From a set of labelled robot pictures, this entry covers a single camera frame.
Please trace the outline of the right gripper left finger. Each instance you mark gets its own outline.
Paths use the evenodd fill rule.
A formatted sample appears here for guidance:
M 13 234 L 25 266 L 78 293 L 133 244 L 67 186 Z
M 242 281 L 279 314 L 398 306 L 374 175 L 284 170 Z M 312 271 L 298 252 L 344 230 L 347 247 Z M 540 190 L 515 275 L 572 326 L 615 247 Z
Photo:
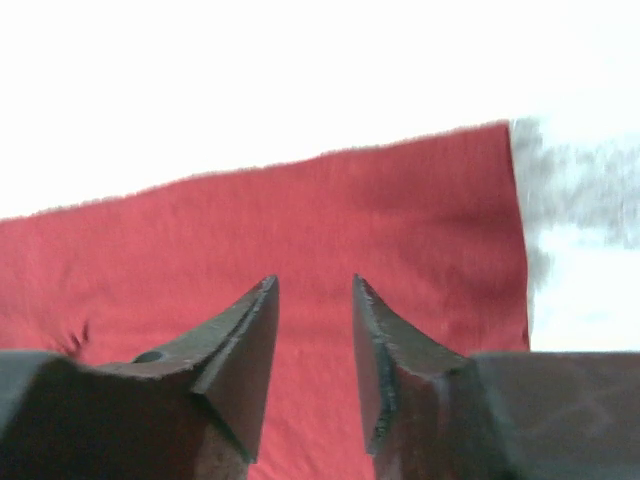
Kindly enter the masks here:
M 5 479 L 244 479 L 258 456 L 279 284 L 129 363 L 1 354 Z

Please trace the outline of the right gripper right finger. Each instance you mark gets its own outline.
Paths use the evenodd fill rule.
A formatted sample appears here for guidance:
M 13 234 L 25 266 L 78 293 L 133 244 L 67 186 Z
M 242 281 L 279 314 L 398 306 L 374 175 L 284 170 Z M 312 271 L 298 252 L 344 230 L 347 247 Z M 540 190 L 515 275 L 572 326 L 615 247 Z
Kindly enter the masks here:
M 635 479 L 635 352 L 461 356 L 355 276 L 362 431 L 379 479 Z

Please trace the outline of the dark red t-shirt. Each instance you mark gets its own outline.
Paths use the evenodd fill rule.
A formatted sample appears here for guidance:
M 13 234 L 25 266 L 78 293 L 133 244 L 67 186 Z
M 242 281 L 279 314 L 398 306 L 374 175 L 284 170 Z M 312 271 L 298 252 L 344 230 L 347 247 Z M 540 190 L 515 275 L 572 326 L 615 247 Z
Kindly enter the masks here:
M 131 360 L 280 286 L 253 479 L 369 479 L 352 279 L 461 354 L 525 350 L 509 128 L 216 174 L 1 225 L 1 344 Z

